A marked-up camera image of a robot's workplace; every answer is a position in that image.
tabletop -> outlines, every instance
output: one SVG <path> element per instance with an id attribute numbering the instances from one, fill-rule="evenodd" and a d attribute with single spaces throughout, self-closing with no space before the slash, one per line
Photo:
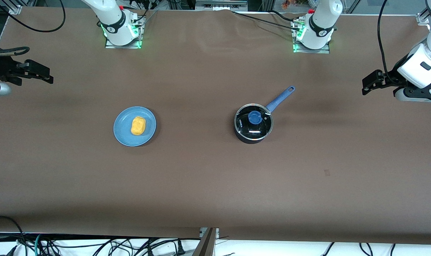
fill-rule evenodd
<path id="1" fill-rule="evenodd" d="M 15 60 L 54 76 L 0 97 L 0 214 L 25 231 L 183 237 L 216 226 L 232 239 L 431 243 L 431 104 L 361 94 L 382 69 L 376 16 L 341 16 L 331 53 L 303 54 L 288 29 L 226 10 L 159 11 L 137 50 L 105 49 L 92 10 L 66 13 L 53 33 L 9 20 L 0 40 L 29 46 Z M 33 7 L 18 18 L 50 29 L 61 16 Z M 392 68 L 427 29 L 411 16 L 382 22 Z M 271 134 L 239 141 L 236 111 L 290 85 Z M 113 135 L 132 106 L 157 119 L 133 148 Z"/>

yellow sponge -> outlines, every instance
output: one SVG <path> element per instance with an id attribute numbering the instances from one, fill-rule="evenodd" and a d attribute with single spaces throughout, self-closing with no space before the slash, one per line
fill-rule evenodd
<path id="1" fill-rule="evenodd" d="M 135 117 L 131 122 L 131 133 L 141 135 L 146 129 L 146 120 L 142 117 Z"/>

metal base plate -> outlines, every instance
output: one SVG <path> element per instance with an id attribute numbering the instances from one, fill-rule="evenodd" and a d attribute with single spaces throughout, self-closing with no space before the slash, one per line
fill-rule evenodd
<path id="1" fill-rule="evenodd" d="M 134 31 L 138 32 L 139 36 L 135 39 L 133 39 L 133 41 L 131 41 L 129 44 L 126 44 L 124 46 L 117 46 L 114 45 L 113 43 L 111 43 L 108 38 L 106 37 L 106 42 L 105 42 L 105 48 L 107 49 L 141 49 L 142 46 L 142 37 L 144 35 L 144 22 L 146 21 L 146 17 L 142 17 L 139 21 L 137 21 L 136 23 L 132 23 L 132 25 L 139 25 L 139 27 L 137 27 L 136 29 L 134 29 Z"/>
<path id="2" fill-rule="evenodd" d="M 302 26 L 305 24 L 304 21 L 302 21 L 300 18 L 295 19 L 295 21 L 291 21 L 291 27 L 297 27 L 299 29 L 302 29 Z M 302 31 L 296 31 L 292 30 L 291 35 L 293 37 L 293 52 L 303 52 L 303 53 L 325 53 L 329 54 L 329 43 L 326 43 L 326 45 L 321 49 L 309 49 L 305 47 L 302 42 L 296 39 L 297 35 Z"/>

pot handle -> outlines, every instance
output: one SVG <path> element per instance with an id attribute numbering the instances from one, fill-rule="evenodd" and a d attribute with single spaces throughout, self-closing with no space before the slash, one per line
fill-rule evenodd
<path id="1" fill-rule="evenodd" d="M 288 87 L 285 91 L 283 91 L 277 98 L 275 98 L 271 103 L 269 103 L 266 108 L 269 109 L 270 112 L 274 111 L 276 107 L 282 103 L 288 96 L 290 96 L 295 91 L 294 86 Z"/>

plate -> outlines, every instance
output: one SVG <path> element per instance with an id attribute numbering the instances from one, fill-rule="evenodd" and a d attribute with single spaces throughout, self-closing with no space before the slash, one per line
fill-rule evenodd
<path id="1" fill-rule="evenodd" d="M 135 117 L 146 120 L 146 129 L 141 135 L 131 133 L 131 122 Z M 154 114 L 145 107 L 129 107 L 122 111 L 114 121 L 114 136 L 125 146 L 137 147 L 149 141 L 155 133 L 157 121 Z"/>

